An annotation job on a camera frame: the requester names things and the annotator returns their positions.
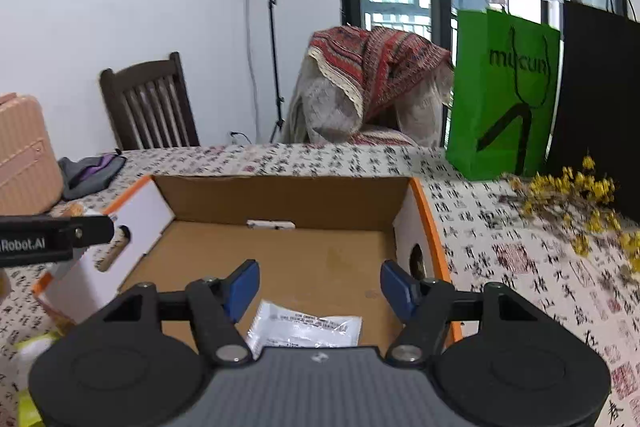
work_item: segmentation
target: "ribbed suitcase shell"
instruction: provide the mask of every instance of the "ribbed suitcase shell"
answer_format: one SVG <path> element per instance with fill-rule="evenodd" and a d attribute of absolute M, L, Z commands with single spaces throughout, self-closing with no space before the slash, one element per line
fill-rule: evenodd
<path fill-rule="evenodd" d="M 0 94 L 0 216 L 49 210 L 62 188 L 40 104 L 32 96 Z"/>

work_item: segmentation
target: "cardboard box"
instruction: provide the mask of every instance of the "cardboard box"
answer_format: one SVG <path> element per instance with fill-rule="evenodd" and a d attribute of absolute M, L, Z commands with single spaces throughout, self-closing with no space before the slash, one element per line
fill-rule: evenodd
<path fill-rule="evenodd" d="M 268 299 L 310 315 L 358 315 L 360 344 L 384 353 L 402 325 L 380 291 L 382 262 L 397 259 L 415 275 L 450 280 L 414 178 L 148 176 L 105 213 L 129 237 L 108 269 L 98 270 L 93 255 L 85 254 L 34 286 L 59 323 L 84 320 L 139 282 L 181 290 L 256 259 L 260 291 L 238 324 L 243 335 L 260 299 Z M 284 228 L 250 228 L 252 220 Z M 162 329 L 194 346 L 188 323 L 163 323 Z M 450 340 L 461 337 L 454 325 Z"/>

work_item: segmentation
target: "table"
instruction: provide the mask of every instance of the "table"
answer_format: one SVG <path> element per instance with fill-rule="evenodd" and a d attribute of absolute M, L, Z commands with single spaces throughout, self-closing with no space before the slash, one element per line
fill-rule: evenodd
<path fill-rule="evenodd" d="M 478 291 L 509 285 L 595 349 L 609 364 L 612 394 L 599 427 L 640 427 L 640 291 L 617 279 L 623 256 L 599 241 L 583 259 L 543 223 L 524 223 L 497 202 L 506 182 L 469 183 L 440 150 L 390 146 L 274 144 L 126 152 L 127 164 L 107 190 L 83 198 L 104 208 L 145 174 L 189 176 L 417 176 L 437 221 L 454 285 Z M 53 210 L 57 214 L 58 206 Z M 495 219 L 502 222 L 495 228 Z M 46 269 L 10 269 L 13 291 L 0 306 L 0 426 L 15 426 L 14 344 L 42 334 L 52 322 L 31 296 Z M 477 330 L 463 324 L 463 333 Z"/>

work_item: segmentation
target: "green paper bag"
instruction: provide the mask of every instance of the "green paper bag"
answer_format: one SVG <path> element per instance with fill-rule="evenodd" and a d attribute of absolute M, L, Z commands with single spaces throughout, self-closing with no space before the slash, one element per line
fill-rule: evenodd
<path fill-rule="evenodd" d="M 469 180 L 532 176 L 545 160 L 560 32 L 506 13 L 458 12 L 447 160 Z"/>

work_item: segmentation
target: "chair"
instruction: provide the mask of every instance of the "chair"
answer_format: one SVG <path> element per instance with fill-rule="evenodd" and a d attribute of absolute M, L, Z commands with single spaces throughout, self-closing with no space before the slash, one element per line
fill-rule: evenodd
<path fill-rule="evenodd" d="M 124 150 L 200 145 L 180 55 L 100 74 L 100 89 Z"/>

